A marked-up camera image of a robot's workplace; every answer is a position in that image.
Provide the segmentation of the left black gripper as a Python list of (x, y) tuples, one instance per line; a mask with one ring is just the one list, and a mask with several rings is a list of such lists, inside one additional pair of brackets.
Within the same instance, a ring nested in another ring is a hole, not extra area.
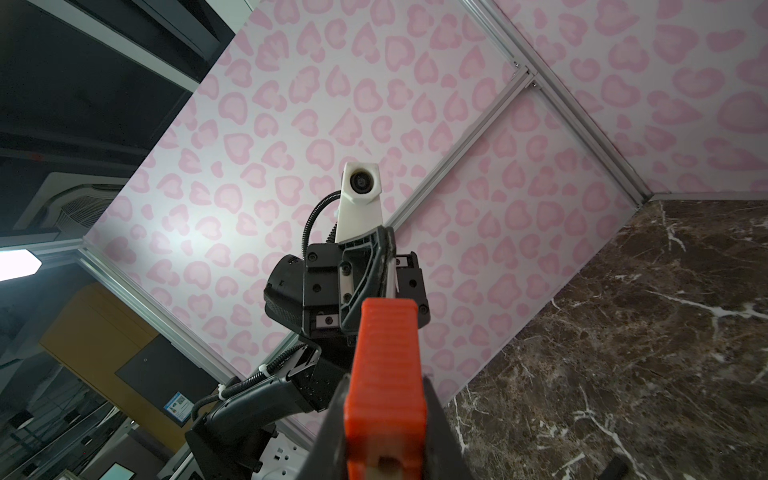
[(263, 297), (269, 318), (341, 368), (352, 365), (366, 299), (412, 300), (418, 326), (431, 320), (418, 257), (399, 254), (394, 230), (385, 226), (340, 244), (312, 244), (302, 258), (284, 256)]

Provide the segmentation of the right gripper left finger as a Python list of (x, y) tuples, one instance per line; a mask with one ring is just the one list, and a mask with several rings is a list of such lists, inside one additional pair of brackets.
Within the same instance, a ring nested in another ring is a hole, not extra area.
[(344, 406), (350, 376), (340, 381), (329, 403), (315, 442), (306, 457), (297, 480), (343, 480), (348, 478)]

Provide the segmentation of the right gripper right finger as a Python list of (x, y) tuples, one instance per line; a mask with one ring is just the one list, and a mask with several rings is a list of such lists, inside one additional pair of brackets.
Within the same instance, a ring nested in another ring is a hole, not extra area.
[(471, 480), (451, 426), (428, 377), (423, 378), (427, 407), (423, 478), (432, 480)]

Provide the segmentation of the red padlock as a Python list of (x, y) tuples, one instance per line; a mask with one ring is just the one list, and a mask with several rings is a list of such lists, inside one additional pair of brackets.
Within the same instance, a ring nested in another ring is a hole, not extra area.
[(344, 404), (348, 477), (420, 479), (426, 427), (418, 306), (369, 298)]

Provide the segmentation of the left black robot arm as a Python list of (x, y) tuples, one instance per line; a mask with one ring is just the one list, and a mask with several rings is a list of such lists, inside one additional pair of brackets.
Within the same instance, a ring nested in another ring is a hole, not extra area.
[(267, 316), (296, 333), (298, 343), (193, 406), (186, 440), (206, 479), (249, 478), (263, 464), (277, 421), (329, 406), (352, 370), (366, 299), (412, 300), (418, 326), (431, 320), (418, 257), (397, 253), (395, 233), (384, 226), (309, 245), (303, 257), (284, 256), (263, 296)]

